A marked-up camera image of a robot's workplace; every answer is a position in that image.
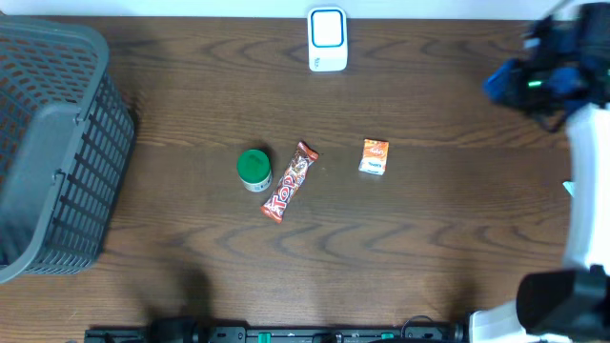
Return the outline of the green lid jar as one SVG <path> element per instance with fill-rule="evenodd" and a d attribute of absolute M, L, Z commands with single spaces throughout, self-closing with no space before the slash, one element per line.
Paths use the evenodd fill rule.
<path fill-rule="evenodd" d="M 244 187 L 250 192 L 263 192 L 273 181 L 270 159 L 261 150 L 244 151 L 237 160 L 236 169 Z"/>

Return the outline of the black mounting rail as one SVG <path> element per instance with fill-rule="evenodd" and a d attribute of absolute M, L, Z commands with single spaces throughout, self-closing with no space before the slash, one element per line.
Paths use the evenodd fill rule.
<path fill-rule="evenodd" d="M 95 328 L 84 333 L 85 343 L 148 342 L 149 328 Z M 461 327 L 417 322 L 397 328 L 200 328 L 199 343 L 365 343 L 365 342 L 468 342 Z"/>

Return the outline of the white barcode scanner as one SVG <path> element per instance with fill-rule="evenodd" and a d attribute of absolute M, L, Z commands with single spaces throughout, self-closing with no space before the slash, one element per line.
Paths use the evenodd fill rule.
<path fill-rule="evenodd" d="M 348 62 L 347 15 L 339 7 L 313 8 L 307 15 L 309 69 L 343 71 Z"/>

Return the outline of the orange tissue pack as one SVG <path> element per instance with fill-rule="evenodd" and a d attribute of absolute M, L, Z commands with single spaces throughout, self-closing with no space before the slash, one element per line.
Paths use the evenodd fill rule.
<path fill-rule="evenodd" d="M 389 143 L 387 141 L 365 139 L 358 170 L 383 175 L 386 171 L 388 151 Z"/>

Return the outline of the teal wet wipes pack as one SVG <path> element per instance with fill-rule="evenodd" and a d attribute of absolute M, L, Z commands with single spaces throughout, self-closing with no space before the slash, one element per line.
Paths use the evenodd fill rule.
<path fill-rule="evenodd" d="M 572 181 L 564 181 L 562 185 L 571 196 L 574 195 L 574 183 Z"/>

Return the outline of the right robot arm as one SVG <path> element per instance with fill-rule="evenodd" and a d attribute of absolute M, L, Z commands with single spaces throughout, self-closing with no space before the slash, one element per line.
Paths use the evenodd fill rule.
<path fill-rule="evenodd" d="M 523 277 L 515 300 L 470 315 L 472 342 L 585 342 L 609 337 L 609 4 L 552 13 L 525 34 L 525 59 L 485 83 L 487 96 L 570 144 L 570 225 L 555 272 Z"/>

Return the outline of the red chocolate bar wrapper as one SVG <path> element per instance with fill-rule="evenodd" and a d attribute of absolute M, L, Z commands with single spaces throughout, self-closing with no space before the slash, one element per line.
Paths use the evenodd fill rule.
<path fill-rule="evenodd" d="M 261 206 L 261 211 L 272 218 L 276 223 L 281 223 L 286 211 L 296 192 L 306 179 L 309 168 L 318 158 L 318 153 L 300 141 L 295 149 L 287 169 L 280 177 L 279 182 L 269 199 Z"/>

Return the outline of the grey plastic mesh basket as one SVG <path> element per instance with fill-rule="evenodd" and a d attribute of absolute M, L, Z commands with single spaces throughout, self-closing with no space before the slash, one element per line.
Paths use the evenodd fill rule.
<path fill-rule="evenodd" d="M 96 30 L 1 20 L 1 279 L 88 269 L 136 142 Z"/>

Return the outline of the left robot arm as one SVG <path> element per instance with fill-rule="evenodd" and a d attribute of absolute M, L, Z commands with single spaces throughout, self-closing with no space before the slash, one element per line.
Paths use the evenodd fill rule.
<path fill-rule="evenodd" d="M 198 323 L 192 317 L 156 320 L 148 333 L 151 343 L 199 343 L 200 337 Z"/>

